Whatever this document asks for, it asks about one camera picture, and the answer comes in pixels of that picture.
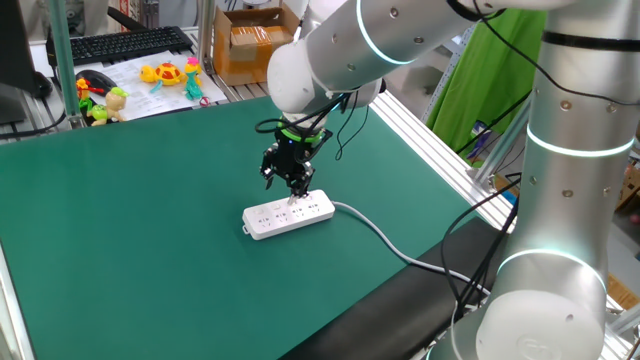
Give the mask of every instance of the green work surface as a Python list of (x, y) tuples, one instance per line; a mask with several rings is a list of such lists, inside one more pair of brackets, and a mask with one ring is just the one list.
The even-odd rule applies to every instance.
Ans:
[[(265, 98), (0, 147), (0, 236), (39, 360), (276, 359), (405, 266), (342, 212), (243, 233), (243, 209), (288, 196), (258, 173), (274, 139), (253, 126), (277, 116)], [(467, 207), (373, 111), (336, 150), (312, 187), (409, 255)]]

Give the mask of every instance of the power cord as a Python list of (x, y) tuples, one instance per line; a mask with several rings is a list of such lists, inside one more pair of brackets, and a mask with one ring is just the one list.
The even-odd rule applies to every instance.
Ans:
[(478, 1), (477, 0), (473, 0), (473, 6), (475, 6), (476, 12), (480, 16), (480, 21), (482, 21), (487, 26), (487, 28), (489, 28), (489, 31), (491, 31), (498, 39), (500, 39), (500, 41), (502, 41), (509, 49), (515, 51), (523, 59), (525, 59), (531, 65), (535, 66), (535, 68), (538, 69), (538, 71), (540, 71), (540, 73), (542, 75), (544, 75), (544, 77), (546, 77), (547, 80), (549, 80), (549, 82), (551, 82), (553, 84), (553, 86), (557, 87), (558, 89), (560, 89), (560, 90), (562, 90), (564, 92), (568, 92), (569, 94), (574, 94), (574, 95), (584, 96), (584, 97), (589, 97), (589, 98), (594, 98), (594, 99), (606, 100), (606, 101), (609, 101), (611, 103), (622, 105), (622, 106), (638, 106), (638, 105), (640, 105), (640, 103), (638, 103), (638, 102), (625, 102), (625, 101), (614, 100), (614, 99), (612, 99), (610, 97), (607, 97), (607, 96), (589, 94), (589, 93), (584, 93), (584, 92), (580, 92), (580, 91), (575, 91), (575, 90), (571, 90), (571, 89), (568, 89), (568, 88), (560, 85), (553, 77), (551, 77), (551, 75), (549, 75), (549, 73), (542, 66), (540, 66), (535, 60), (531, 59), (525, 53), (520, 51), (518, 48), (513, 46), (509, 41), (507, 41), (504, 37), (502, 37), (502, 35), (500, 35), (500, 33), (498, 33), (498, 31), (496, 31), (496, 29), (494, 29), (493, 26), (491, 26), (491, 24), (489, 24), (489, 21), (488, 21), (489, 19), (487, 19), (487, 17), (485, 17), (482, 14), (482, 11), (480, 10), (480, 7), (478, 6)]
[[(60, 88), (60, 81), (58, 80), (58, 76), (56, 74), (56, 70), (57, 69), (56, 69), (56, 67), (52, 67), (52, 69), (53, 69), (53, 85), (57, 86), (58, 89), (59, 89)], [(67, 118), (67, 113), (63, 109), (62, 110), (62, 114), (60, 114), (60, 117), (58, 118), (58, 120), (56, 120), (53, 124), (51, 124), (49, 126), (43, 127), (41, 129), (14, 132), (14, 133), (11, 133), (11, 134), (0, 134), (0, 140), (9, 140), (9, 139), (17, 139), (17, 138), (21, 138), (21, 137), (29, 137), (29, 136), (40, 135), (40, 134), (46, 133), (47, 131), (57, 127), (60, 124), (62, 124), (62, 122), (66, 118)]]
[(362, 125), (360, 125), (360, 128), (344, 144), (342, 143), (342, 141), (340, 140), (340, 134), (342, 134), (342, 131), (351, 120), (351, 117), (353, 116), (353, 112), (356, 110), (357, 103), (358, 103), (358, 93), (356, 93), (355, 99), (353, 100), (353, 107), (351, 108), (351, 113), (349, 113), (349, 117), (347, 117), (347, 120), (345, 120), (345, 122), (340, 127), (340, 130), (338, 130), (338, 135), (336, 135), (336, 140), (338, 141), (338, 146), (339, 146), (339, 149), (336, 152), (336, 156), (335, 156), (336, 161), (342, 160), (342, 155), (344, 155), (344, 148), (351, 142), (351, 140), (353, 140), (360, 133), (360, 131), (362, 131), (364, 126), (367, 124), (367, 119), (369, 118), (368, 106), (367, 106), (367, 112), (364, 115), (364, 121), (362, 122)]
[(509, 167), (509, 166), (511, 166), (514, 162), (516, 162), (516, 160), (518, 160), (518, 159), (520, 158), (520, 156), (522, 156), (522, 154), (524, 154), (524, 149), (525, 149), (525, 148), (523, 147), (523, 148), (522, 148), (522, 150), (520, 150), (520, 152), (518, 153), (518, 155), (516, 155), (516, 157), (515, 157), (513, 160), (511, 160), (511, 162), (510, 162), (510, 163), (508, 163), (507, 165), (505, 165), (505, 166), (503, 166), (503, 167), (499, 168), (499, 169), (496, 171), (496, 173), (499, 173), (500, 171), (502, 171), (502, 170), (504, 170), (504, 169), (508, 168), (508, 167)]
[(66, 119), (67, 115), (65, 113), (65, 111), (62, 111), (62, 115), (60, 115), (60, 117), (58, 118), (58, 120), (56, 120), (53, 124), (43, 127), (41, 129), (35, 129), (35, 130), (29, 130), (29, 131), (20, 131), (20, 132), (14, 132), (11, 134), (0, 134), (0, 140), (9, 140), (9, 139), (16, 139), (16, 138), (21, 138), (21, 137), (28, 137), (28, 136), (36, 136), (36, 135), (40, 135), (43, 133), (46, 133), (47, 131), (55, 128), (56, 126), (60, 125), (64, 119)]
[[(507, 221), (505, 222), (504, 226), (502, 227), (502, 230), (500, 231), (500, 235), (498, 236), (498, 238), (492, 244), (491, 249), (489, 249), (489, 253), (487, 254), (488, 261), (487, 261), (487, 258), (485, 258), (485, 260), (484, 260), (484, 261), (487, 261), (486, 262), (486, 266), (484, 267), (485, 277), (486, 277), (486, 272), (488, 271), (489, 265), (491, 263), (491, 258), (493, 257), (493, 255), (495, 254), (495, 250), (497, 249), (497, 245), (500, 245), (500, 242), (502, 241), (504, 236), (506, 236), (507, 229), (509, 229), (509, 226), (511, 226), (511, 223), (515, 219), (515, 216), (516, 216), (517, 212), (518, 212), (518, 203), (516, 202), (516, 205), (513, 207), (513, 209), (511, 209), (511, 213), (509, 214), (509, 217), (507, 218)], [(456, 355), (457, 360), (463, 360), (463, 359), (462, 359), (462, 356), (460, 355), (460, 351), (458, 351), (458, 344), (456, 343), (455, 322), (456, 322), (457, 315), (461, 313), (462, 309), (464, 309), (465, 306), (466, 305), (464, 303), (459, 303), (456, 300), (455, 304), (453, 306), (453, 313), (451, 314), (451, 347), (453, 348), (453, 353)]]
[(464, 150), (466, 150), (469, 146), (471, 146), (478, 139), (480, 139), (482, 137), (482, 135), (486, 134), (494, 126), (498, 125), (504, 118), (507, 117), (507, 115), (511, 114), (511, 112), (513, 112), (513, 110), (517, 109), (518, 106), (520, 106), (525, 100), (527, 100), (527, 98), (529, 97), (530, 94), (531, 94), (531, 90), (529, 90), (524, 96), (522, 96), (520, 99), (518, 99), (518, 101), (516, 101), (513, 105), (511, 105), (502, 114), (500, 114), (500, 116), (498, 116), (493, 121), (491, 121), (491, 123), (484, 130), (482, 130), (478, 135), (476, 135), (473, 139), (469, 140), (469, 142), (464, 144), (464, 146), (461, 147), (460, 150), (456, 151), (456, 154), (460, 155)]
[(458, 218), (453, 221), (451, 226), (449, 226), (449, 229), (447, 229), (447, 231), (445, 232), (445, 234), (444, 234), (444, 236), (442, 238), (442, 242), (440, 243), (440, 258), (442, 260), (442, 267), (445, 269), (445, 275), (447, 277), (447, 281), (449, 282), (449, 287), (451, 288), (451, 291), (453, 292), (453, 296), (455, 297), (455, 299), (456, 299), (456, 301), (458, 303), (462, 302), (462, 297), (461, 297), (460, 293), (458, 292), (458, 289), (456, 288), (455, 283), (453, 282), (453, 277), (450, 276), (450, 274), (449, 274), (449, 271), (451, 269), (447, 265), (447, 260), (446, 260), (446, 256), (445, 256), (445, 252), (446, 252), (445, 251), (445, 244), (446, 244), (447, 238), (449, 237), (449, 235), (451, 235), (453, 230), (455, 230), (455, 228), (458, 226), (460, 221), (462, 221), (465, 217), (467, 217), (472, 212), (476, 211), (481, 206), (483, 206), (486, 203), (490, 202), (491, 200), (493, 200), (493, 199), (501, 196), (505, 192), (509, 191), (511, 188), (513, 188), (516, 185), (518, 185), (520, 183), (520, 181), (521, 180), (518, 179), (518, 180), (512, 182), (511, 184), (509, 184), (509, 185), (505, 186), (504, 188), (500, 189), (500, 191), (497, 191), (495, 194), (486, 197), (484, 200), (480, 201), (479, 203), (477, 203), (474, 206), (472, 206), (471, 208), (469, 208), (467, 211), (465, 211), (460, 216), (458, 216)]
[[(303, 122), (313, 118), (314, 116), (318, 116), (320, 114), (322, 114), (325, 111), (331, 111), (333, 110), (334, 107), (336, 107), (336, 105), (340, 104), (343, 100), (347, 99), (349, 97), (349, 94), (341, 94), (340, 96), (338, 96), (334, 101), (330, 102), (329, 104), (325, 105), (323, 108), (321, 108), (320, 110), (316, 111), (313, 114), (307, 115), (305, 117), (303, 117), (300, 120), (296, 120), (293, 122), (289, 122), (289, 123), (284, 123), (284, 121), (282, 121), (281, 118), (272, 118), (272, 119), (266, 119), (266, 120), (262, 120), (259, 123), (256, 124), (255, 126), (255, 131), (258, 134), (270, 134), (270, 133), (274, 133), (278, 130), (285, 130), (285, 129), (289, 129), (292, 128), (294, 126), (300, 125)], [(276, 123), (276, 124), (281, 124), (282, 126), (275, 126), (273, 128), (267, 128), (267, 129), (262, 129), (262, 125), (265, 124), (272, 124), (272, 123)]]
[[(374, 224), (371, 220), (369, 220), (366, 216), (364, 216), (361, 212), (359, 212), (358, 210), (356, 210), (355, 208), (345, 204), (345, 203), (341, 203), (338, 201), (332, 201), (331, 203), (333, 203), (333, 205), (337, 208), (342, 208), (345, 209), (349, 212), (351, 212), (353, 215), (355, 215), (358, 219), (362, 220), (365, 224), (367, 224), (367, 226), (369, 226), (384, 242), (385, 244), (389, 247), (389, 249), (391, 249), (391, 251), (396, 254), (399, 258), (401, 258), (402, 260), (406, 261), (409, 264), (415, 265), (421, 269), (430, 271), (430, 272), (434, 272), (437, 274), (447, 274), (449, 276), (451, 276), (452, 278), (456, 278), (458, 280), (464, 281), (465, 283), (469, 284), (471, 283), (471, 279), (469, 279), (467, 276), (464, 276), (456, 271), (452, 271), (450, 269), (445, 269), (442, 268), (440, 266), (435, 266), (435, 265), (431, 265), (431, 264), (427, 264), (425, 262), (422, 261), (418, 261), (414, 258), (411, 258), (405, 254), (403, 254), (400, 250), (398, 250), (393, 243), (391, 242), (391, 240), (389, 240), (389, 238), (382, 232), (382, 230), (380, 230), (380, 228), (378, 228), (376, 226), (376, 224)], [(490, 295), (491, 293), (489, 292), (489, 290), (485, 289), (484, 287), (481, 287), (480, 285), (477, 285), (477, 288), (479, 291), (482, 291), (484, 294), (486, 294), (487, 296)]]

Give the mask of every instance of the black cable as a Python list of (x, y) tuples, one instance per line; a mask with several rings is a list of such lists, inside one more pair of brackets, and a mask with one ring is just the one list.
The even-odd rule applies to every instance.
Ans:
[(507, 110), (505, 110), (502, 114), (500, 114), (500, 116), (498, 116), (497, 118), (495, 118), (493, 121), (491, 121), (491, 123), (484, 129), (482, 130), (478, 135), (476, 135), (473, 139), (471, 139), (469, 142), (467, 142), (466, 144), (464, 144), (463, 147), (460, 148), (460, 150), (456, 151), (456, 154), (460, 155), (460, 153), (462, 153), (466, 148), (468, 148), (469, 146), (471, 146), (471, 144), (475, 143), (478, 139), (480, 139), (480, 137), (482, 137), (482, 135), (486, 134), (489, 130), (491, 130), (494, 126), (498, 125), (504, 118), (507, 117), (507, 115), (511, 114), (511, 112), (513, 110), (515, 110), (518, 106), (520, 106), (525, 100), (527, 100), (527, 98), (529, 97), (529, 95), (531, 94), (531, 90), (529, 90), (529, 92), (527, 92), (523, 97), (521, 97), (520, 99), (518, 99), (518, 101), (516, 101), (513, 105), (511, 105)]
[(303, 117), (303, 118), (302, 118), (302, 119), (300, 119), (300, 120), (297, 120), (297, 121), (294, 121), (294, 122), (285, 123), (285, 124), (283, 124), (281, 127), (276, 126), (276, 127), (270, 128), (270, 129), (260, 129), (260, 126), (265, 125), (265, 124), (270, 124), (270, 123), (277, 123), (277, 124), (279, 124), (279, 123), (284, 123), (284, 121), (283, 121), (281, 118), (279, 118), (279, 119), (275, 119), (275, 118), (273, 118), (273, 119), (262, 120), (262, 121), (260, 121), (259, 123), (257, 123), (257, 124), (256, 124), (256, 126), (255, 126), (255, 131), (256, 131), (258, 134), (269, 134), (269, 133), (274, 133), (274, 132), (276, 132), (276, 131), (278, 131), (278, 130), (285, 130), (285, 129), (288, 129), (288, 128), (291, 128), (291, 127), (294, 127), (294, 126), (296, 126), (296, 125), (300, 125), (301, 123), (303, 123), (303, 122), (305, 122), (305, 121), (307, 121), (307, 120), (311, 119), (312, 117), (314, 117), (314, 116), (318, 116), (319, 114), (321, 114), (322, 112), (326, 111), (327, 109), (328, 109), (329, 111), (333, 110), (333, 108), (334, 108), (336, 105), (338, 105), (338, 104), (339, 104), (342, 100), (344, 100), (345, 98), (348, 98), (348, 94), (341, 94), (341, 95), (340, 95), (338, 98), (336, 98), (334, 101), (330, 102), (330, 103), (329, 103), (329, 104), (327, 104), (325, 107), (321, 108), (320, 110), (316, 111), (315, 113), (310, 114), (310, 115), (307, 115), (307, 116)]
[(8, 139), (16, 139), (16, 138), (27, 137), (27, 136), (40, 135), (40, 134), (45, 133), (45, 132), (53, 129), (54, 127), (60, 125), (64, 121), (64, 119), (66, 117), (67, 117), (67, 114), (63, 110), (62, 111), (62, 115), (60, 115), (58, 120), (56, 120), (56, 122), (54, 122), (53, 124), (51, 124), (49, 126), (43, 127), (41, 129), (15, 132), (15, 133), (12, 133), (12, 134), (0, 134), (0, 140), (8, 140)]
[[(489, 263), (487, 264), (487, 267), (484, 270), (484, 277), (482, 278), (482, 283), (480, 284), (480, 286), (482, 286), (483, 289), (487, 285), (487, 277), (489, 276), (490, 267), (491, 267), (491, 260), (489, 260)], [(478, 300), (476, 301), (476, 303), (478, 304), (478, 307), (480, 307), (480, 303), (482, 303), (483, 298), (484, 298), (484, 293), (481, 291), (478, 293)]]
[(323, 111), (318, 118), (311, 124), (311, 126), (309, 126), (304, 133), (302, 133), (302, 135), (300, 136), (300, 142), (296, 144), (296, 148), (294, 150), (294, 160), (298, 163), (298, 164), (303, 164), (307, 161), (310, 161), (311, 159), (313, 159), (316, 154), (318, 153), (318, 151), (320, 150), (320, 145), (316, 146), (315, 150), (313, 153), (309, 154), (308, 156), (305, 156), (304, 154), (304, 146), (303, 144), (305, 143), (305, 141), (307, 140), (307, 138), (311, 135), (311, 132), (313, 130), (315, 130), (316, 126), (318, 126), (318, 124), (320, 123), (320, 121), (322, 121), (322, 119), (324, 119), (327, 115), (329, 115), (329, 113), (331, 112), (332, 109), (328, 109)]
[(342, 131), (351, 120), (351, 117), (353, 116), (353, 113), (356, 110), (357, 104), (358, 104), (358, 93), (356, 92), (355, 98), (353, 100), (353, 106), (351, 107), (351, 113), (349, 114), (349, 117), (347, 117), (347, 120), (345, 120), (345, 122), (340, 127), (340, 130), (338, 130), (338, 135), (336, 135), (336, 140), (338, 141), (338, 146), (340, 147), (336, 152), (336, 156), (335, 156), (336, 161), (340, 161), (342, 159), (342, 155), (344, 154), (344, 148), (347, 146), (347, 144), (351, 142), (351, 140), (353, 140), (360, 133), (360, 131), (362, 131), (362, 129), (364, 128), (364, 125), (367, 123), (367, 118), (369, 117), (368, 106), (367, 106), (367, 113), (364, 117), (364, 121), (362, 122), (362, 125), (360, 126), (360, 128), (344, 144), (342, 143), (342, 141), (340, 140), (340, 134), (342, 134)]
[(193, 20), (193, 26), (198, 26), (198, 18), (200, 17), (200, 0), (196, 1), (196, 19)]
[(496, 192), (495, 194), (493, 194), (493, 195), (485, 198), (484, 200), (480, 201), (479, 203), (475, 204), (474, 206), (469, 208), (467, 211), (462, 213), (462, 215), (458, 216), (458, 218), (454, 220), (454, 222), (451, 224), (451, 226), (449, 226), (449, 229), (447, 229), (447, 231), (445, 232), (445, 234), (444, 234), (444, 236), (442, 238), (442, 242), (440, 243), (440, 258), (442, 260), (442, 267), (446, 271), (447, 281), (449, 282), (449, 286), (451, 287), (451, 291), (453, 292), (453, 296), (456, 298), (456, 301), (458, 301), (458, 303), (460, 303), (462, 298), (460, 297), (460, 294), (458, 293), (458, 289), (456, 288), (455, 283), (453, 282), (453, 277), (451, 276), (451, 273), (450, 273), (451, 270), (447, 266), (447, 262), (446, 262), (446, 259), (445, 259), (445, 242), (447, 240), (447, 237), (449, 237), (449, 235), (453, 232), (453, 230), (458, 226), (458, 223), (460, 223), (460, 221), (462, 221), (465, 217), (467, 217), (467, 215), (469, 215), (472, 212), (476, 211), (479, 207), (481, 207), (482, 205), (488, 203), (489, 201), (501, 196), (505, 192), (509, 191), (511, 188), (513, 188), (516, 185), (518, 185), (519, 183), (520, 183), (520, 180), (518, 179), (518, 180), (512, 182), (511, 184), (505, 186), (504, 188), (500, 189), (500, 191)]
[[(58, 80), (58, 76), (56, 74), (56, 67), (52, 67), (53, 69), (53, 80), (54, 80), (54, 86), (60, 86), (60, 81)], [(34, 129), (34, 130), (29, 130), (29, 131), (20, 131), (20, 132), (14, 132), (12, 134), (0, 134), (0, 140), (9, 140), (9, 139), (17, 139), (17, 138), (21, 138), (21, 137), (28, 137), (28, 136), (36, 136), (36, 135), (40, 135), (42, 133), (45, 133), (51, 129), (53, 129), (54, 127), (62, 124), (62, 122), (64, 121), (64, 119), (66, 119), (67, 114), (64, 111), (64, 109), (62, 110), (62, 114), (60, 114), (60, 117), (58, 118), (58, 120), (56, 120), (53, 124), (43, 127), (41, 129)]]
[(507, 178), (507, 180), (511, 179), (512, 177), (516, 177), (516, 176), (520, 176), (522, 177), (522, 173), (513, 173), (513, 174), (508, 174), (505, 175), (504, 177)]
[(351, 107), (351, 113), (349, 113), (349, 116), (347, 117), (347, 120), (345, 120), (345, 122), (342, 124), (342, 126), (340, 127), (340, 130), (338, 130), (338, 135), (336, 135), (336, 140), (338, 141), (338, 146), (340, 147), (338, 149), (338, 151), (336, 152), (336, 157), (335, 157), (336, 161), (340, 161), (340, 159), (342, 159), (342, 150), (344, 148), (344, 146), (342, 145), (342, 142), (340, 141), (340, 134), (342, 134), (342, 130), (344, 130), (344, 128), (347, 126), (347, 124), (349, 124), (349, 121), (351, 121), (351, 117), (353, 116), (353, 112), (356, 110), (356, 105), (357, 104), (358, 104), (358, 93), (356, 92), (356, 96), (353, 99), (353, 106)]
[(482, 149), (480, 149), (480, 151), (478, 151), (478, 153), (476, 154), (476, 156), (473, 157), (473, 160), (471, 161), (471, 165), (473, 166), (473, 164), (475, 164), (478, 161), (478, 157), (480, 155), (482, 155), (483, 152), (485, 152), (491, 145), (493, 145), (496, 141), (500, 140), (500, 138), (502, 137), (502, 134), (496, 136), (495, 139), (491, 140), (490, 143), (486, 144), (485, 146), (482, 147)]
[(360, 131), (362, 131), (362, 129), (364, 129), (364, 126), (367, 124), (368, 118), (369, 118), (369, 106), (367, 106), (367, 111), (364, 114), (364, 121), (362, 122), (362, 125), (360, 125), (360, 128), (349, 138), (349, 140), (347, 140), (344, 144), (340, 145), (340, 149), (338, 149), (338, 152), (336, 153), (336, 161), (340, 161), (342, 159), (344, 148), (347, 147), (347, 145), (351, 142), (351, 140), (353, 140), (356, 137), (356, 135), (358, 135)]
[(594, 99), (606, 100), (606, 101), (612, 102), (614, 104), (623, 105), (623, 106), (638, 106), (638, 105), (640, 105), (640, 103), (638, 103), (638, 102), (618, 101), (618, 100), (614, 100), (614, 99), (612, 99), (610, 97), (606, 97), (606, 96), (603, 96), (603, 95), (589, 94), (589, 93), (583, 93), (583, 92), (567, 89), (566, 87), (560, 85), (555, 79), (553, 79), (551, 77), (551, 75), (549, 75), (549, 73), (542, 66), (540, 66), (537, 62), (535, 62), (533, 59), (531, 59), (525, 53), (520, 51), (518, 48), (513, 46), (509, 41), (507, 41), (504, 37), (502, 37), (502, 35), (500, 35), (500, 33), (498, 33), (498, 31), (496, 31), (496, 29), (494, 29), (493, 26), (491, 26), (489, 24), (489, 22), (487, 21), (487, 18), (484, 15), (482, 15), (482, 11), (480, 10), (480, 7), (478, 6), (478, 1), (477, 0), (473, 0), (473, 5), (475, 6), (476, 12), (478, 13), (478, 15), (480, 15), (480, 20), (487, 26), (487, 28), (489, 28), (489, 31), (491, 31), (498, 39), (500, 39), (500, 41), (502, 41), (508, 48), (510, 48), (511, 50), (515, 51), (523, 59), (525, 59), (531, 65), (535, 66), (535, 68), (538, 69), (538, 71), (540, 71), (540, 73), (542, 75), (544, 75), (544, 77), (546, 77), (547, 80), (549, 80), (553, 84), (553, 86), (557, 87), (558, 89), (560, 89), (560, 90), (562, 90), (564, 92), (568, 92), (569, 94), (574, 94), (574, 95), (584, 96), (584, 97), (589, 97), (589, 98), (594, 98)]
[(504, 12), (507, 11), (507, 9), (502, 9), (502, 10), (498, 10), (496, 11), (495, 14), (491, 15), (490, 17), (487, 18), (487, 20), (493, 20), (497, 17), (500, 17), (502, 14), (504, 14)]
[(502, 165), (504, 165), (504, 162), (507, 161), (507, 158), (509, 157), (509, 155), (511, 155), (511, 153), (513, 152), (513, 149), (516, 148), (516, 144), (511, 145), (511, 147), (509, 148), (509, 151), (507, 151), (507, 154), (502, 158), (502, 160), (500, 161), (500, 164), (498, 164), (498, 166), (496, 166), (496, 169), (500, 169), (502, 168)]
[(509, 227), (511, 227), (511, 224), (513, 224), (513, 221), (515, 220), (516, 216), (518, 215), (519, 202), (520, 202), (520, 200), (518, 198), (516, 200), (516, 203), (514, 204), (513, 208), (511, 209), (511, 212), (509, 213), (509, 216), (507, 217), (507, 220), (505, 221), (504, 225), (502, 226), (502, 229), (500, 230), (500, 233), (498, 234), (496, 239), (491, 244), (491, 247), (489, 248), (489, 251), (487, 251), (487, 254), (483, 258), (482, 262), (480, 263), (480, 266), (478, 266), (478, 269), (476, 270), (476, 273), (474, 273), (473, 277), (471, 278), (471, 282), (467, 283), (467, 285), (463, 289), (462, 295), (461, 295), (462, 301), (458, 303), (458, 308), (456, 309), (456, 317), (461, 317), (464, 314), (464, 308), (471, 301), (471, 298), (473, 297), (475, 289), (480, 284), (480, 279), (482, 277), (485, 277), (485, 279), (486, 279), (487, 273), (489, 271), (489, 267), (491, 265), (491, 260), (492, 260), (493, 256), (495, 255), (496, 251), (498, 250), (498, 247), (500, 246), (500, 244), (502, 243), (504, 238), (507, 236), (507, 232), (509, 231)]
[(508, 163), (507, 165), (505, 165), (504, 167), (502, 167), (502, 168), (498, 169), (498, 170), (496, 171), (496, 173), (499, 173), (500, 171), (502, 171), (502, 170), (504, 170), (504, 169), (508, 168), (509, 166), (511, 166), (511, 164), (513, 164), (514, 162), (516, 162), (516, 160), (518, 160), (518, 158), (520, 158), (520, 156), (522, 156), (522, 154), (524, 153), (524, 149), (525, 149), (525, 148), (523, 147), (523, 148), (522, 148), (522, 150), (520, 150), (520, 152), (518, 153), (518, 156), (516, 156), (516, 157), (515, 157), (515, 159), (511, 160), (511, 162), (510, 162), (510, 163)]

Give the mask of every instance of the yellow toy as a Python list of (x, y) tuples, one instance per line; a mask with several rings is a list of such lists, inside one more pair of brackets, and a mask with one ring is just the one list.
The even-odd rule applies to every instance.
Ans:
[(185, 75), (180, 72), (180, 69), (178, 69), (177, 66), (167, 62), (158, 66), (155, 70), (151, 66), (145, 65), (142, 67), (142, 70), (140, 70), (140, 74), (138, 76), (140, 77), (140, 80), (144, 82), (157, 82), (157, 85), (150, 91), (151, 93), (154, 93), (158, 91), (162, 85), (168, 86), (179, 84)]

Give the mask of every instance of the power strip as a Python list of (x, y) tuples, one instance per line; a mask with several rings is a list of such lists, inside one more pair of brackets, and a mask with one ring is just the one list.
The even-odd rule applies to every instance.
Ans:
[(286, 198), (245, 209), (242, 214), (244, 233), (254, 240), (263, 240), (331, 219), (336, 211), (322, 190), (311, 191), (294, 204), (288, 202), (289, 198)]

